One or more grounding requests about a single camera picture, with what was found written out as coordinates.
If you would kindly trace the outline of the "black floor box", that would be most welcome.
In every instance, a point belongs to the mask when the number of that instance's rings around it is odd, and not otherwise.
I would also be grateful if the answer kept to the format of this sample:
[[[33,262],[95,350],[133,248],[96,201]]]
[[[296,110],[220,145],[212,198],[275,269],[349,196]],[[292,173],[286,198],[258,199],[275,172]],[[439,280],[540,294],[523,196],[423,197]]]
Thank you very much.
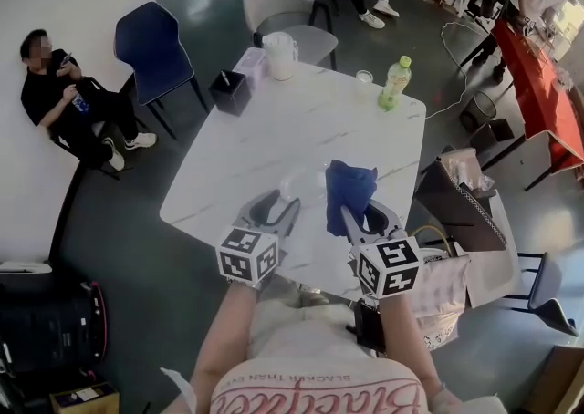
[[[506,119],[491,119],[480,126],[469,140],[477,154],[493,148],[497,143],[512,140],[514,133]]]

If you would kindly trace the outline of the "black case with red trim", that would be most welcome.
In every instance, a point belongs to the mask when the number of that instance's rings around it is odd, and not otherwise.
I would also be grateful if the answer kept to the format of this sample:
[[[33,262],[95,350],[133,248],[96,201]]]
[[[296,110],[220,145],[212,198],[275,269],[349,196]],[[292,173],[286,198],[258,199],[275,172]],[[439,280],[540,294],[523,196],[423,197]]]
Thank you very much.
[[[97,282],[67,266],[0,264],[0,370],[15,377],[93,365],[107,346]]]

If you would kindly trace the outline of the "black square box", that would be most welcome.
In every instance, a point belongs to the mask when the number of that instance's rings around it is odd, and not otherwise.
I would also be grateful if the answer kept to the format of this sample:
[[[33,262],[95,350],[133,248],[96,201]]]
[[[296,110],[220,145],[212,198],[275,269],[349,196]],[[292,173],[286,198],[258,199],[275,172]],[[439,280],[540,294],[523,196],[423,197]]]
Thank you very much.
[[[221,72],[209,87],[214,104],[219,111],[239,117],[251,99],[246,77],[234,71],[223,70],[227,74],[230,87],[226,86]]]

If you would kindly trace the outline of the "white kettle jug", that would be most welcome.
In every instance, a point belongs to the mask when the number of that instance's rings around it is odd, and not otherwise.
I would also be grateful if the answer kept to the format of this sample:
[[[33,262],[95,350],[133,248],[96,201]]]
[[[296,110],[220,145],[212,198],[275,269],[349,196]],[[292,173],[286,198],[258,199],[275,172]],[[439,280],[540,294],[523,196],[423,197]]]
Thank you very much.
[[[285,32],[274,32],[262,38],[271,77],[286,81],[294,76],[298,62],[296,40]]]

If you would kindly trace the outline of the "black belt-worn device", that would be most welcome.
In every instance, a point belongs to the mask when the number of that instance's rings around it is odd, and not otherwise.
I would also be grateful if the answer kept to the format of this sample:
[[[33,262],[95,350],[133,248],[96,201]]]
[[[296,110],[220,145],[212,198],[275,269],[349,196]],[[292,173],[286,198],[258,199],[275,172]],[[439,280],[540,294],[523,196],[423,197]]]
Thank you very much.
[[[386,351],[384,332],[379,311],[360,299],[353,307],[354,326],[350,332],[357,343],[376,353]]]

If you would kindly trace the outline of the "dark grey chair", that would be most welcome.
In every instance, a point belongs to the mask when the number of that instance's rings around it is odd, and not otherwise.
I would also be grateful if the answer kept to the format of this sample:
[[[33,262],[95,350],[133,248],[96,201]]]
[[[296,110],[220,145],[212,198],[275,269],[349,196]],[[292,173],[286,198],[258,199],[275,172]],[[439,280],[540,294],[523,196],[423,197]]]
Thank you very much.
[[[526,308],[511,307],[511,310],[537,316],[548,328],[568,336],[579,337],[575,320],[566,317],[558,301],[558,292],[562,285],[563,274],[560,267],[548,253],[519,253],[520,258],[537,258],[537,268],[522,269],[523,273],[535,275],[527,295],[506,295],[506,299],[523,300]]]

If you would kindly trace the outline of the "clear plastic cup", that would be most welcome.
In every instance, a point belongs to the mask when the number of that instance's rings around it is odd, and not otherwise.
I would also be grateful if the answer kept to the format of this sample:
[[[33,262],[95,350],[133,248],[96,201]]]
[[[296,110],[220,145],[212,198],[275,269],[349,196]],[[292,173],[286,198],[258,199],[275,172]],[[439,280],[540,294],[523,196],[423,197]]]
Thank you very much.
[[[373,84],[373,75],[367,70],[359,70],[355,76],[355,93],[359,101],[365,100]]]

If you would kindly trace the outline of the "person's left forearm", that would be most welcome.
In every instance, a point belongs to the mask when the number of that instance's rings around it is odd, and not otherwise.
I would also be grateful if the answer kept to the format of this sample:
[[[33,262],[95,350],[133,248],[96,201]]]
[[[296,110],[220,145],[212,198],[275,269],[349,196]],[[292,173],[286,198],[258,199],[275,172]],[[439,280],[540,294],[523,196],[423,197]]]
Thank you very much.
[[[208,406],[215,387],[246,360],[257,291],[231,283],[200,348],[191,385],[199,408]]]

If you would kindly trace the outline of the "white panel with rim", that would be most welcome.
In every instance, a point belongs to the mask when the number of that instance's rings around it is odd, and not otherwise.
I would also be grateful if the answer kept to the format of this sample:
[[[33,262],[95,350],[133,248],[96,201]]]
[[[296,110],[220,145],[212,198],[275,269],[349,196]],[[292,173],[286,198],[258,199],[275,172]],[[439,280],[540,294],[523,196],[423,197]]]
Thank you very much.
[[[506,238],[506,248],[503,251],[469,253],[466,289],[472,308],[514,294],[521,278],[515,240],[498,191],[489,201],[494,223]]]

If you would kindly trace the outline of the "blue cloth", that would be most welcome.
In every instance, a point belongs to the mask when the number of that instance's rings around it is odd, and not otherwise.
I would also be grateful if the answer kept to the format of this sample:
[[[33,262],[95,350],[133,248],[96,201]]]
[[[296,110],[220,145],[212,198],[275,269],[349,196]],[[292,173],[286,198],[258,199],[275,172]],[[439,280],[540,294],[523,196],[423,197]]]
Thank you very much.
[[[363,224],[364,213],[377,190],[378,170],[352,167],[332,160],[325,170],[327,190],[327,231],[337,237],[347,237],[341,208],[347,207]]]

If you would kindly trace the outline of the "black metal chair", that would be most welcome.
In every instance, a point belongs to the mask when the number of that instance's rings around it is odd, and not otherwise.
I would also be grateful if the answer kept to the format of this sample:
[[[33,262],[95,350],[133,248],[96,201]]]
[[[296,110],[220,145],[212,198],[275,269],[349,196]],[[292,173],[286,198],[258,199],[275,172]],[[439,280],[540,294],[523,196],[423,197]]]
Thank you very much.
[[[102,91],[105,91],[106,90],[94,77],[86,77],[86,80],[93,87],[98,88],[99,90],[102,90]],[[145,130],[149,130],[150,129],[137,116],[134,117],[134,120],[136,121],[137,125],[141,129],[145,129]],[[94,135],[97,138],[99,138],[99,139],[102,139],[103,138],[103,135],[105,134],[105,132],[107,130],[108,130],[107,129],[107,123],[105,121],[96,122],[95,124],[92,125],[92,131],[93,131]],[[60,138],[57,134],[53,133],[52,131],[49,131],[47,134],[48,134],[49,138],[51,139],[51,141],[54,144],[56,144],[57,146],[59,146],[61,149],[65,150],[67,153],[69,153],[71,155],[74,155],[74,152],[67,145],[67,143],[62,138]],[[99,168],[99,172],[101,174],[103,174],[104,176],[106,176],[106,177],[112,178],[115,181],[118,181],[120,179],[120,176],[119,176],[119,172],[118,171],[115,171],[115,170],[106,171],[103,167],[100,167]]]

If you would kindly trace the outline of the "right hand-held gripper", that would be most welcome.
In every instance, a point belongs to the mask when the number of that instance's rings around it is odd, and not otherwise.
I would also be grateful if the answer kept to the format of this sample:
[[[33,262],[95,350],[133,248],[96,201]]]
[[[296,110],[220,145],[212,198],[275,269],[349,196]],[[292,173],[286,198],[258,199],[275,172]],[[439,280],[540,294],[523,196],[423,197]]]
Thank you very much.
[[[420,277],[421,250],[416,240],[402,230],[398,215],[371,200],[372,233],[346,206],[341,206],[340,212],[350,242],[357,244],[352,246],[351,256],[362,293],[371,299],[384,299],[412,291]]]

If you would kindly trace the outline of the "person's right forearm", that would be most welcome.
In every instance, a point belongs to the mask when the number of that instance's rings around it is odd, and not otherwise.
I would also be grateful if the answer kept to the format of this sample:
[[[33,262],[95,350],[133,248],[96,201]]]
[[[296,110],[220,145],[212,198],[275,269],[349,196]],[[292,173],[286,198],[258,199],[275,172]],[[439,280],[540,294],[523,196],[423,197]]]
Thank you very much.
[[[421,382],[427,398],[433,398],[443,384],[406,296],[381,299],[379,312],[386,356],[406,366]]]

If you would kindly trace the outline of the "white marble table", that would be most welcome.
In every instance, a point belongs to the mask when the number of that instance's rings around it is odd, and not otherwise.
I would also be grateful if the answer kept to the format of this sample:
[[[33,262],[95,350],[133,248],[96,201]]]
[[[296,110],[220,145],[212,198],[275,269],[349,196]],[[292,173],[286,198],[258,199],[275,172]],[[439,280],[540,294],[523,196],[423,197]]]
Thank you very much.
[[[378,85],[298,64],[286,81],[264,78],[243,113],[207,117],[160,210],[168,224],[216,245],[240,208],[279,189],[301,211],[286,242],[284,277],[351,301],[361,289],[349,242],[326,228],[324,171],[332,160],[378,172],[374,199],[406,221],[421,158],[426,107],[401,97],[381,109]]]

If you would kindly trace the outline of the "person's white trousers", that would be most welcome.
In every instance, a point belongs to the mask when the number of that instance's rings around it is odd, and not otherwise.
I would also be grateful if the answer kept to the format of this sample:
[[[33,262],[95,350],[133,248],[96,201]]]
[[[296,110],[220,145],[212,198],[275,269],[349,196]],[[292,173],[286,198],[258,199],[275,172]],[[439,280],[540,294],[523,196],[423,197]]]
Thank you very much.
[[[372,358],[349,329],[354,314],[319,293],[275,276],[260,293],[247,346],[248,358]]]

